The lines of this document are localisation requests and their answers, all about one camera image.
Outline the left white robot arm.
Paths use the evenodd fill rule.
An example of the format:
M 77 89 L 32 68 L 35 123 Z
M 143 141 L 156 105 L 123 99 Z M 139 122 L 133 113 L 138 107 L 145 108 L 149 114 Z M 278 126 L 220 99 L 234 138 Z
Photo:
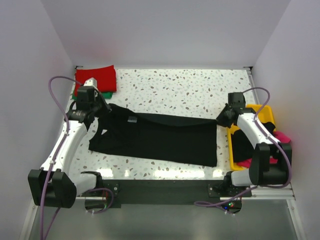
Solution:
M 49 157 L 39 169 L 28 174 L 34 203 L 39 207 L 71 208 L 77 196 L 103 187 L 102 175 L 82 171 L 70 177 L 72 160 L 82 139 L 96 118 L 111 111 L 97 87 L 84 85 L 77 89 L 77 99 L 64 113 L 61 134 Z

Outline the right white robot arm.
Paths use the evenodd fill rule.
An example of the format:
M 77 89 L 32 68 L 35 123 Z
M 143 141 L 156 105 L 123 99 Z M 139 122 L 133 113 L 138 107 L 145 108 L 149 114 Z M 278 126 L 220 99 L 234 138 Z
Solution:
M 243 92 L 231 92 L 228 101 L 217 117 L 220 126 L 237 126 L 253 147 L 250 167 L 230 171 L 226 181 L 235 187 L 261 186 L 273 189 L 284 188 L 292 178 L 292 147 L 282 143 L 261 123 L 258 110 L 247 107 Z

